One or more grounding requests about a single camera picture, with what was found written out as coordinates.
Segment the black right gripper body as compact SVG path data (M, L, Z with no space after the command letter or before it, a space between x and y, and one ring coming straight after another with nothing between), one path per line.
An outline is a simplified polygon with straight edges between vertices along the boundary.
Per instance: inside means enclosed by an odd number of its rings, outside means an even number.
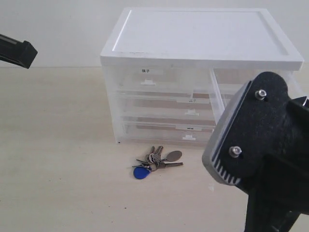
M309 212L309 101L277 73L251 81L220 155L248 195L245 231L287 232Z

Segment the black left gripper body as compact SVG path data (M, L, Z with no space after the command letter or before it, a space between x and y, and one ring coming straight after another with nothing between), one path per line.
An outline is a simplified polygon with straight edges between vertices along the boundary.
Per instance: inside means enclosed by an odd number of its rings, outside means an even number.
M28 41L20 42L0 35L0 60L29 69L38 51Z

